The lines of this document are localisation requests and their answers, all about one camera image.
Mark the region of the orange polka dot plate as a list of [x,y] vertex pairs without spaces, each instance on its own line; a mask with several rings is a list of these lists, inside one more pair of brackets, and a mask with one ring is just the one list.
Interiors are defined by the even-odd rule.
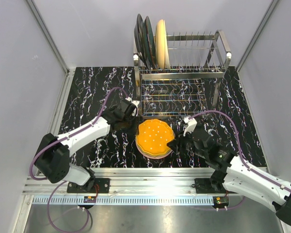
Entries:
[[175,139],[172,128],[164,121],[149,119],[138,126],[136,144],[165,144]]

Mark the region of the blue glazed plate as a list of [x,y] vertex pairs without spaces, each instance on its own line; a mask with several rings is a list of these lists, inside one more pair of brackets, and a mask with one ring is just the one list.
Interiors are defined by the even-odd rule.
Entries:
[[146,66],[150,70],[157,69],[156,47],[149,16],[146,16],[142,29]]

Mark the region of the cream plate with bear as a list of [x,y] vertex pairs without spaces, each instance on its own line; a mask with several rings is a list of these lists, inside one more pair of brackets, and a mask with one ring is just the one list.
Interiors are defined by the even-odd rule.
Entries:
[[165,57],[164,57],[164,66],[165,69],[170,69],[170,61],[169,61],[169,52],[168,52],[168,43],[165,41],[164,43],[164,52],[165,52]]

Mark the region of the dark striped rim plate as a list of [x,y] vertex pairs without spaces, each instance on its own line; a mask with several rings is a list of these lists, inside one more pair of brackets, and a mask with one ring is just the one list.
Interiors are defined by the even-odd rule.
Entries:
[[134,40],[137,48],[137,53],[139,55],[140,60],[144,63],[144,66],[148,68],[147,62],[146,62],[146,57],[145,57],[145,51],[144,51],[144,46],[142,44],[142,26],[143,26],[143,19],[140,14],[137,15],[136,19],[136,24],[134,28]]

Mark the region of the yellow plate with drawing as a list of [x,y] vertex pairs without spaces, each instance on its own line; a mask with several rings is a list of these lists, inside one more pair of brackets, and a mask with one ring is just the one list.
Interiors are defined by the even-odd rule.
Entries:
[[156,58],[158,68],[165,69],[165,22],[163,19],[156,25]]

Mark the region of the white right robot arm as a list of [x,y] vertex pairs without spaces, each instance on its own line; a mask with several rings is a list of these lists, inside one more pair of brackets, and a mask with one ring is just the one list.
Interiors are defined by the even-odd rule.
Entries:
[[210,188],[238,193],[269,208],[291,226],[291,183],[275,177],[245,161],[241,156],[218,144],[204,129],[177,133],[167,143],[174,152],[192,153],[203,158],[214,169]]

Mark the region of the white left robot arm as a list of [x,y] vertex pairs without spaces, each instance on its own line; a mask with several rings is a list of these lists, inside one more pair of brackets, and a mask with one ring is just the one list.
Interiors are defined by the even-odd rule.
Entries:
[[114,131],[135,134],[140,102],[126,98],[117,106],[101,110],[88,123],[64,134],[46,134],[38,147],[33,165],[51,183],[66,181],[84,193],[95,188],[95,173],[70,162],[71,156],[89,143]]

